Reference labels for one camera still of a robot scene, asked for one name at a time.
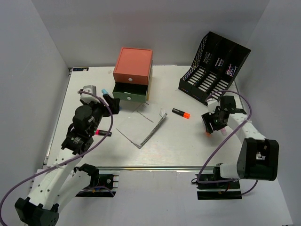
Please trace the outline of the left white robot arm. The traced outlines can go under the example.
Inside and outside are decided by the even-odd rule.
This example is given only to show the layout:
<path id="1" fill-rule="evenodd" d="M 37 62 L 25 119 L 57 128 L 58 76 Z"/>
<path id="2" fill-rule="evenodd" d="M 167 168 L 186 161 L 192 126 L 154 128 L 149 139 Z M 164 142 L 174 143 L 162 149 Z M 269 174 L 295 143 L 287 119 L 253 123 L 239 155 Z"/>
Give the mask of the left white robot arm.
<path id="1" fill-rule="evenodd" d="M 98 168 L 78 163 L 91 149 L 101 119 L 119 113 L 120 99 L 108 94 L 99 98 L 84 90 L 79 93 L 82 105 L 75 110 L 53 167 L 25 199 L 15 203 L 20 220 L 29 226 L 56 225 L 60 211 L 73 197 L 85 188 L 98 187 Z"/>

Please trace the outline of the pastel purple highlighter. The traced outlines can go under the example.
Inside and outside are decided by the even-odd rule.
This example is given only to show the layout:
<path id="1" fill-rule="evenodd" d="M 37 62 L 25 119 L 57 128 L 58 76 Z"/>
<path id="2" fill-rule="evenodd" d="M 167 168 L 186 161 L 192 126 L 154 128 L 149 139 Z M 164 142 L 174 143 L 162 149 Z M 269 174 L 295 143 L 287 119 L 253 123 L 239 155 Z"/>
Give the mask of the pastel purple highlighter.
<path id="1" fill-rule="evenodd" d="M 227 135 L 226 129 L 225 129 L 225 128 L 221 129 L 221 133 L 222 133 L 224 136 L 226 136 L 226 135 Z"/>

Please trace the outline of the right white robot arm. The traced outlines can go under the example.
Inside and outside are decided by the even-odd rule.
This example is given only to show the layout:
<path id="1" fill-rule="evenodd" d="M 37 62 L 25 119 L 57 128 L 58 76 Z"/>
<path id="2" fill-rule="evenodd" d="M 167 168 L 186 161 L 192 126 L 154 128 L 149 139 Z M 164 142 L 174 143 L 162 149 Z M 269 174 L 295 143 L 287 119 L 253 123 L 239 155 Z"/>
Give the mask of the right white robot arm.
<path id="1" fill-rule="evenodd" d="M 230 179 L 274 181 L 277 177 L 279 144 L 267 139 L 247 119 L 247 113 L 237 108 L 233 96 L 223 96 L 220 102 L 210 98 L 208 113 L 202 115 L 206 132 L 211 134 L 229 126 L 242 144 L 235 163 L 220 163 L 212 181 L 222 188 Z"/>

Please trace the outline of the green drawer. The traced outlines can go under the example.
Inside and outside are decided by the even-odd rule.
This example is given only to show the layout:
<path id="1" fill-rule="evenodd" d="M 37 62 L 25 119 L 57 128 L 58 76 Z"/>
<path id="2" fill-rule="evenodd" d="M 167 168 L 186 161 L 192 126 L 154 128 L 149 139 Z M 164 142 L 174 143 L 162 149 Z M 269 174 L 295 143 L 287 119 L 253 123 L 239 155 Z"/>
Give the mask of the green drawer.
<path id="1" fill-rule="evenodd" d="M 114 98 L 123 101 L 145 103 L 147 99 L 148 86 L 130 83 L 116 82 L 113 89 Z"/>

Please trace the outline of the orange top drawer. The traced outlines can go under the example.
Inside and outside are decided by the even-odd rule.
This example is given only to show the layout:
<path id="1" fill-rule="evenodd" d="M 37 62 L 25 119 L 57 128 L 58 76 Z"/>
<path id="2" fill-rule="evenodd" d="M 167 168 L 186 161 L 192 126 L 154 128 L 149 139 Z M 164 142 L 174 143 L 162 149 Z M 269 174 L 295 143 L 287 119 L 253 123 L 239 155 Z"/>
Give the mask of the orange top drawer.
<path id="1" fill-rule="evenodd" d="M 142 48 L 123 47 L 113 70 L 116 82 L 148 85 L 153 51 Z"/>

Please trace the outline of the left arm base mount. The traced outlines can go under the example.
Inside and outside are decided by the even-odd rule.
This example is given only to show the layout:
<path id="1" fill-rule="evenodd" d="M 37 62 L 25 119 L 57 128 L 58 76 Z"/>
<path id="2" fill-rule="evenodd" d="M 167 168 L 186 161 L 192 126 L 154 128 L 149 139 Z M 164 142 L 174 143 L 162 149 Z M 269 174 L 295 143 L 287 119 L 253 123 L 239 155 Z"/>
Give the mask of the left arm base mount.
<path id="1" fill-rule="evenodd" d="M 73 168 L 73 175 L 83 171 L 90 177 L 90 184 L 81 190 L 76 197 L 113 197 L 118 188 L 119 175 L 101 172 L 97 167 L 83 164 Z"/>

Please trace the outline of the pastel blue highlighter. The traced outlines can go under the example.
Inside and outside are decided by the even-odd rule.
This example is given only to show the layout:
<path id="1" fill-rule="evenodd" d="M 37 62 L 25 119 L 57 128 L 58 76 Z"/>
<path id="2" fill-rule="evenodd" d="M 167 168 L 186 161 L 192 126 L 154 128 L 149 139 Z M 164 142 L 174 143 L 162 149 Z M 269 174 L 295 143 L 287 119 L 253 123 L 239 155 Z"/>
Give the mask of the pastel blue highlighter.
<path id="1" fill-rule="evenodd" d="M 107 91 L 106 89 L 102 89 L 102 93 L 103 93 L 104 95 L 106 95 L 106 94 L 108 94 L 108 91 Z"/>

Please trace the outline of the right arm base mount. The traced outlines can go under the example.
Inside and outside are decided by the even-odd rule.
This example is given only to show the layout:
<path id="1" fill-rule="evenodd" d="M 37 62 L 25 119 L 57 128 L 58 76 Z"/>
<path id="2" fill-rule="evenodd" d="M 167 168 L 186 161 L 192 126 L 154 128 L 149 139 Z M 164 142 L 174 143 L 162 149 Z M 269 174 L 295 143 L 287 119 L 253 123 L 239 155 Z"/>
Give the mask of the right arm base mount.
<path id="1" fill-rule="evenodd" d="M 242 199 L 240 183 L 238 181 L 229 181 L 220 175 L 220 165 L 217 164 L 212 169 L 205 169 L 200 179 L 202 181 L 221 180 L 220 183 L 202 184 L 197 182 L 197 175 L 191 180 L 197 188 L 198 200 L 239 200 Z"/>

